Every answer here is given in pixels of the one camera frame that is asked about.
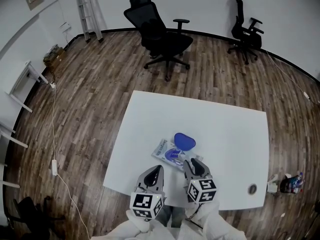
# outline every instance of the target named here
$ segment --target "black office chair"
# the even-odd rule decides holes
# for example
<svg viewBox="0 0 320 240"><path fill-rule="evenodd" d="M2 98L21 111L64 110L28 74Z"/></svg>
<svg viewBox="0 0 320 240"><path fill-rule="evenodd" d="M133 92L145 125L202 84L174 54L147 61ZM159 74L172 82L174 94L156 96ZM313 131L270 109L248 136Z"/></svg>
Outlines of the black office chair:
<svg viewBox="0 0 320 240"><path fill-rule="evenodd" d="M41 211L40 204L34 205L32 199L28 196L24 198L20 203L17 200L13 200L15 208L20 218L8 216L10 222L16 221L25 223L31 233L26 233L21 238L22 240L33 239L33 240L48 240L50 239L49 229L60 239L65 239L64 235L60 235L50 223L50 221L61 221L65 220L65 216L60 218L54 218L48 216L47 213L47 201L51 198L47 196L43 201L43 212Z"/></svg>
<svg viewBox="0 0 320 240"><path fill-rule="evenodd" d="M124 16L139 30L141 34L141 44L150 51L151 58L162 55L162 57L152 60L144 65L147 69L149 65L158 62L166 62L165 81L170 81L169 62L176 62L185 66L188 70L190 65L174 56L182 55L193 42L190 36L181 34L182 23L189 23L186 19L175 19L178 23L177 33L168 32L165 24L161 20L157 7L151 0L130 0L131 8L124 11Z"/></svg>
<svg viewBox="0 0 320 240"><path fill-rule="evenodd" d="M245 64L248 65L249 62L247 52L254 55L255 60L258 59L258 56L249 48L261 48L262 45L261 36L257 34L257 32L261 34L265 32L255 27L256 23L262 24L260 20L257 20L255 18L251 18L252 23L249 29L242 27L242 24L244 23L244 4L242 0L236 0L236 2L238 6L238 16L236 16L236 22L234 27L232 28L231 33L235 39L240 39L240 44L235 47L229 48L227 52L228 54L230 54L231 50L240 50L244 54Z"/></svg>

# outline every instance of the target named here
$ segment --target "ladder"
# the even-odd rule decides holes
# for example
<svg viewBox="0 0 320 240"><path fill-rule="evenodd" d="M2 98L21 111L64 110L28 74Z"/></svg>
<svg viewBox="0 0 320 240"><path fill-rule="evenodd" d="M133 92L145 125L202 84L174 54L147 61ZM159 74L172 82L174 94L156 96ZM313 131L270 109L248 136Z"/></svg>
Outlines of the ladder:
<svg viewBox="0 0 320 240"><path fill-rule="evenodd" d="M91 0L76 0L76 2L77 2L77 7L79 11L79 16L80 16L80 21L81 21L85 42L88 43L90 41L89 32L94 32L96 34L96 38L101 43L104 40L104 38L101 34L101 30L99 29L99 25L96 20L96 16L92 7ZM91 28L88 27L87 20L89 20Z"/></svg>

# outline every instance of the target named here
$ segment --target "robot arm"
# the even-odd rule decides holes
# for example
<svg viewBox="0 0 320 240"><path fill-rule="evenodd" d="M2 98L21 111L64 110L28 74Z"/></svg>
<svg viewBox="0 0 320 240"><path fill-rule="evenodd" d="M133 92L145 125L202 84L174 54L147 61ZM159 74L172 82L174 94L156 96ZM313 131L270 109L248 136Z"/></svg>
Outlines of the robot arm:
<svg viewBox="0 0 320 240"><path fill-rule="evenodd" d="M146 222L155 219L165 203L164 168L154 166L142 173L131 193L130 209Z"/></svg>
<svg viewBox="0 0 320 240"><path fill-rule="evenodd" d="M217 188L210 169L203 162L194 158L191 158L191 163L194 171L187 160L183 163L184 177L187 181L186 192L189 200L196 204L211 202L215 197Z"/></svg>

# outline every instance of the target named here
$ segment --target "wooden floor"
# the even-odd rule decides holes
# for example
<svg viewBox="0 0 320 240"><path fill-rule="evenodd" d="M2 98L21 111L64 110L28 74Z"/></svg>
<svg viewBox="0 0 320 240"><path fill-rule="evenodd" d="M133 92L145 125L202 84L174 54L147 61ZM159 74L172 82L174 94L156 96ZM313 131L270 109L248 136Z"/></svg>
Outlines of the wooden floor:
<svg viewBox="0 0 320 240"><path fill-rule="evenodd" d="M289 236L300 240L320 194L320 107L307 101L266 54L258 52L259 59L251 57L245 65L240 53L227 54L226 41L191 36L194 42L182 58L191 68L187 71L172 63L169 83L164 82L164 62L143 68L149 53L135 31L105 34L102 43L86 44L78 38L55 70L58 171L70 187L90 236L105 235L127 220L130 198L103 187L103 180L131 94L141 90L265 111L269 176L282 178L300 170L305 175L304 190L296 195L267 193L264 207L220 214L249 240L276 240L283 232L288 235L283 233L281 240ZM320 100L320 88L313 80L275 61L312 100ZM66 222L57 222L56 228L65 231L68 240L85 240L85 228L67 188L51 173L53 101L54 91L43 84L27 103L33 113L23 112L16 137L29 148L12 145L6 161L6 180L20 184L21 189L4 187L5 204L10 214L17 215L13 198L21 201L30 196L40 203L51 196L51 215L66 216ZM28 231L23 224L14 225L17 236Z"/></svg>

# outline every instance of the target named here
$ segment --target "blue lid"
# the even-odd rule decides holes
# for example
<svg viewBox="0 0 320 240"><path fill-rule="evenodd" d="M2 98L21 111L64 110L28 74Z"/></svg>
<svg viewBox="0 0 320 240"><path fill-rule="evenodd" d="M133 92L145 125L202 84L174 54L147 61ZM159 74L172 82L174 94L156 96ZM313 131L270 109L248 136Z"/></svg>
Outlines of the blue lid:
<svg viewBox="0 0 320 240"><path fill-rule="evenodd" d="M193 138L179 132L174 135L174 144L182 151L189 151L196 146L196 141Z"/></svg>

